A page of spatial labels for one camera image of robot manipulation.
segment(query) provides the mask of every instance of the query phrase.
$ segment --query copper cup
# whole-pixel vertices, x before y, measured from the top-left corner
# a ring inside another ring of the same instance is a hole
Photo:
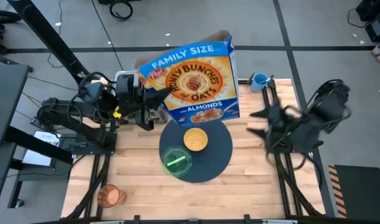
[[[123,203],[126,200],[126,193],[115,185],[105,185],[97,194],[98,205],[103,208],[111,208],[114,205]]]

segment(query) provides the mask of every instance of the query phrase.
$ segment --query honey bunches of oats box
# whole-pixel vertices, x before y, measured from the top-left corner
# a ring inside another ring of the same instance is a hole
[[[150,91],[171,87],[164,107],[181,127],[239,117],[232,36],[173,49],[138,68]]]

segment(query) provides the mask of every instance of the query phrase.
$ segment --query blue cup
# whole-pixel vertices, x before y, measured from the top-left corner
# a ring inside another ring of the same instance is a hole
[[[254,74],[251,83],[252,92],[257,93],[261,91],[264,87],[266,87],[266,85],[273,77],[273,75],[271,77],[268,77],[263,73]]]

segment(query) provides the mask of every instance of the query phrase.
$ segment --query concrete floor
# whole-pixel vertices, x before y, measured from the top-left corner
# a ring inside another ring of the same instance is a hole
[[[126,22],[111,18],[107,6],[96,3],[101,19],[115,47],[144,47],[143,52],[118,52],[123,69],[130,70],[134,59],[147,54],[147,47],[182,45],[196,41],[218,29],[228,29],[236,46],[271,46],[271,50],[237,50],[240,78],[252,72],[293,78],[279,21],[270,0],[141,0],[132,2],[134,14]],[[33,0],[51,24],[59,21],[58,0]],[[346,22],[347,11],[360,0],[279,0],[291,46],[365,46],[373,45],[364,29]],[[13,11],[7,2],[0,9]],[[89,0],[62,0],[61,36],[73,48],[111,48]],[[352,14],[351,20],[359,22]],[[44,44],[23,22],[6,25],[4,45],[10,49],[44,49]],[[103,72],[110,78],[120,70],[112,52],[75,54],[89,71]],[[64,68],[52,68],[48,54],[10,54],[6,57],[34,67],[29,75],[75,88]],[[368,51],[295,51],[294,60],[308,100],[326,80],[341,78],[351,87],[349,106],[353,116],[329,136],[323,135],[320,147],[322,164],[380,167],[380,64]],[[58,65],[54,57],[52,63]],[[71,98],[75,92],[29,78],[24,91],[42,101],[48,97]],[[22,97],[17,110],[35,116],[37,108]],[[16,113],[12,125],[32,134],[36,128],[29,119]],[[66,180],[24,183],[20,198],[26,204],[6,209],[13,178],[6,181],[0,198],[0,223],[34,223],[60,217],[67,187]]]

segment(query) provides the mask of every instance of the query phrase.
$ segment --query white paper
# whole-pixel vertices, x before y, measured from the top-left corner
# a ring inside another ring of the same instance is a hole
[[[57,138],[54,134],[43,131],[36,131],[34,137],[54,146],[58,146],[60,142],[59,138]],[[39,166],[49,166],[51,161],[52,159],[50,157],[43,156],[38,152],[31,151],[30,149],[27,149],[22,160],[23,163]]]

